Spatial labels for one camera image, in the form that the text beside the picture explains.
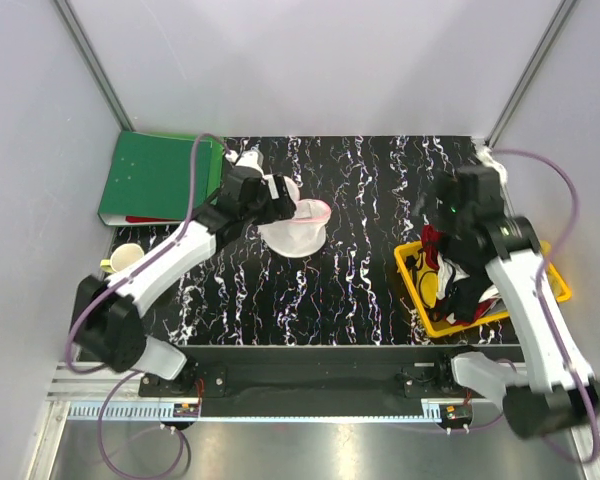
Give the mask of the white pink mesh laundry bag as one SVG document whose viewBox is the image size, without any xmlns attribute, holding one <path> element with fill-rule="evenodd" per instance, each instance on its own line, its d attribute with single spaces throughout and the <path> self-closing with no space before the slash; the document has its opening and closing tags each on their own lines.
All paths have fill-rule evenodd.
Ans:
<svg viewBox="0 0 600 480">
<path fill-rule="evenodd" d="M 286 258 L 302 258 L 318 252 L 326 243 L 326 224 L 331 207 L 322 200 L 301 199 L 297 184 L 283 176 L 287 191 L 296 206 L 289 220 L 261 225 L 258 232 L 265 244 Z"/>
</svg>

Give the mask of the black bra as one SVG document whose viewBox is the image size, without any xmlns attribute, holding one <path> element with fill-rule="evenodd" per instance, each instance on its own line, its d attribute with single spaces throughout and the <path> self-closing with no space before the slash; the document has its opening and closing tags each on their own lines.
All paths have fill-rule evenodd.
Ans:
<svg viewBox="0 0 600 480">
<path fill-rule="evenodd" d="M 445 260 L 460 266 L 468 275 L 456 281 L 451 292 L 437 300 L 429 309 L 434 322 L 446 321 L 451 325 L 468 326 L 479 319 L 499 298 L 498 289 L 486 272 L 486 264 L 493 256 L 476 242 L 445 235 L 438 253 L 438 261 Z"/>
</svg>

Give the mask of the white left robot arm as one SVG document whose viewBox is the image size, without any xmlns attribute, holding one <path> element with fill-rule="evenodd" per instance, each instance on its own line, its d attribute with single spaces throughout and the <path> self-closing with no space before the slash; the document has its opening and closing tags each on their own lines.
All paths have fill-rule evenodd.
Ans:
<svg viewBox="0 0 600 480">
<path fill-rule="evenodd" d="M 178 347 L 146 334 L 142 319 L 177 280 L 239 239 L 248 225 L 294 216 L 299 189 L 281 174 L 236 167 L 222 185 L 157 247 L 122 271 L 77 289 L 68 344 L 117 373 L 157 376 L 176 396 L 195 386 L 196 372 Z"/>
</svg>

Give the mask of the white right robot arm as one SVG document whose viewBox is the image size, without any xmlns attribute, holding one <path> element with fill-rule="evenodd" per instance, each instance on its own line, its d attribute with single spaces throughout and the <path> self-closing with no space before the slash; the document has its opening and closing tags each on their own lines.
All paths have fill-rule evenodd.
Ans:
<svg viewBox="0 0 600 480">
<path fill-rule="evenodd" d="M 593 424 L 600 379 L 579 351 L 551 290 L 538 237 L 523 216 L 505 212 L 495 169 L 468 165 L 436 175 L 422 207 L 496 287 L 514 326 L 520 374 L 472 347 L 442 355 L 434 384 L 446 396 L 468 388 L 495 404 L 522 439 Z"/>
</svg>

